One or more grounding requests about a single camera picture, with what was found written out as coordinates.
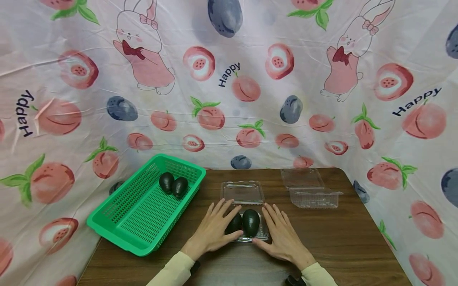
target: red bow tie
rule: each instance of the red bow tie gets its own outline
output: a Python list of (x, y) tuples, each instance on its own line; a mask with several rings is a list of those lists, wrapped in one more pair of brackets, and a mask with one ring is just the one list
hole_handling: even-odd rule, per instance
[(122, 50), (124, 51), (125, 55), (134, 55), (137, 56), (139, 59), (143, 60), (145, 59), (145, 56), (142, 55), (142, 49), (143, 48), (132, 48), (129, 46), (129, 44), (126, 42), (126, 40), (122, 40)]
[(337, 50), (337, 52), (333, 56), (333, 62), (344, 62), (345, 65), (348, 65), (350, 55), (351, 55), (351, 52), (348, 54), (345, 54), (344, 48), (340, 46), (340, 48)]

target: table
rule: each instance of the table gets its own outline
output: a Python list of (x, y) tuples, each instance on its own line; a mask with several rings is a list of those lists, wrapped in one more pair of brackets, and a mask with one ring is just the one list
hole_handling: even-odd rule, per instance
[[(280, 170), (208, 171), (201, 189), (157, 252), (137, 257), (105, 239), (83, 273), (79, 286), (145, 286), (197, 229), (225, 181), (260, 181), (267, 202), (284, 210), (304, 245), (339, 286), (411, 285), (345, 173), (319, 169), (325, 185), (343, 192), (337, 209), (300, 209), (283, 186)], [(270, 258), (249, 243), (232, 243), (204, 255), (186, 286), (279, 286), (300, 276), (287, 262)]]

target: sleeve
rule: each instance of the sleeve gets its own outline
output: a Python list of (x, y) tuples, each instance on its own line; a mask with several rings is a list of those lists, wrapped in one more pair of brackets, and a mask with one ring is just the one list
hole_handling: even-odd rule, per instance
[(181, 251), (175, 254), (147, 286), (182, 286), (191, 277), (194, 261)]
[(301, 271), (307, 286), (337, 286), (334, 278), (318, 262)]

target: green plastic basket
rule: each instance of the green plastic basket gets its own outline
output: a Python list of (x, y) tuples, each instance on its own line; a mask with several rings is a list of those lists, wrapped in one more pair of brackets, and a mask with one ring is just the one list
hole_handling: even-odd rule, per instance
[[(170, 172), (185, 177), (182, 199), (166, 194), (159, 177)], [(157, 250), (199, 190), (206, 171), (193, 163), (158, 154), (133, 174), (87, 219), (100, 236), (137, 256)]]

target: clear plastic container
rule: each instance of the clear plastic container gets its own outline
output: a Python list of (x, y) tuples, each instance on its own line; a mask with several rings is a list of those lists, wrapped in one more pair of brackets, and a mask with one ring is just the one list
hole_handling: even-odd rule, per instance
[(291, 202), (303, 209), (335, 209), (339, 196), (326, 188), (317, 169), (282, 169), (283, 184), (289, 191)]
[[(242, 218), (245, 210), (255, 210), (260, 219), (258, 234), (255, 237), (260, 240), (269, 239), (269, 229), (261, 211), (264, 206), (264, 193), (258, 181), (224, 182), (221, 184), (221, 198), (234, 199), (234, 206), (241, 205), (242, 208), (239, 213)], [(246, 237), (245, 235), (237, 239), (238, 242), (250, 242), (252, 240), (253, 237)]]

